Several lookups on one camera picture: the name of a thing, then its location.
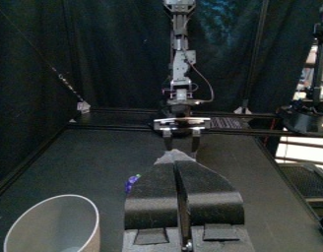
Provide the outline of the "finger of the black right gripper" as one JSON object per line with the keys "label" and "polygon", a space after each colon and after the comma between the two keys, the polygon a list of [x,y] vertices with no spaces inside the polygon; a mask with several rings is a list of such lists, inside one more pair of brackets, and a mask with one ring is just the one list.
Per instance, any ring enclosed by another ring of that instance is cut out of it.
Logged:
{"label": "finger of the black right gripper", "polygon": [[196,159],[197,150],[200,147],[200,139],[201,139],[201,129],[192,130],[192,158]]}
{"label": "finger of the black right gripper", "polygon": [[171,131],[171,129],[163,130],[163,140],[164,140],[165,150],[172,151],[172,131]]}

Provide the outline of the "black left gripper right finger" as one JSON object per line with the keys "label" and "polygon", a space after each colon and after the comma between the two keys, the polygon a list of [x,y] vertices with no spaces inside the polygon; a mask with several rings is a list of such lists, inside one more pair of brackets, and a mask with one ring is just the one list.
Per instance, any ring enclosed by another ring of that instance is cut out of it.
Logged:
{"label": "black left gripper right finger", "polygon": [[195,226],[244,223],[242,196],[230,181],[179,150],[173,151],[173,174],[184,241],[192,238]]}

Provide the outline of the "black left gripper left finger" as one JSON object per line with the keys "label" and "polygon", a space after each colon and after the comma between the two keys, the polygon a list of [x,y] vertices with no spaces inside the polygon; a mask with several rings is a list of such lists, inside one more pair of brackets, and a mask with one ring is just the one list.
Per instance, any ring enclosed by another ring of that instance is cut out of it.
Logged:
{"label": "black left gripper left finger", "polygon": [[131,185],[124,202],[124,246],[179,246],[175,164],[179,150],[167,151]]}

